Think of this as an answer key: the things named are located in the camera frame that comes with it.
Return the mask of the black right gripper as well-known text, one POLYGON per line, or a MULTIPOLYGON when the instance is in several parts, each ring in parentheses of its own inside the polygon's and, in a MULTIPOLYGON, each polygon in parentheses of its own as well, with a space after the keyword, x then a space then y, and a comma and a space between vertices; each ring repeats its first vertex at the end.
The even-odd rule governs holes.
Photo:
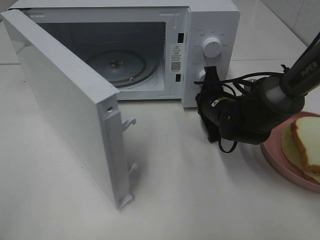
POLYGON ((195 100, 207 138, 211 143, 219 139, 237 142, 238 102, 224 91, 216 66, 206 66, 204 71, 204 81, 195 100))

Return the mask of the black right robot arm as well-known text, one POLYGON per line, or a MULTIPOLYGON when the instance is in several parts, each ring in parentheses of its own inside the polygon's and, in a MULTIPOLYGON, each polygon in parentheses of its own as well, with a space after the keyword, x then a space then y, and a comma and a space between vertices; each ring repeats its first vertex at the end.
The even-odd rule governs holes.
POLYGON ((283 72, 254 72, 221 81, 216 66, 206 66, 195 97, 209 142, 222 139, 258 145, 271 131, 300 112, 305 96, 320 85, 320 36, 283 72))

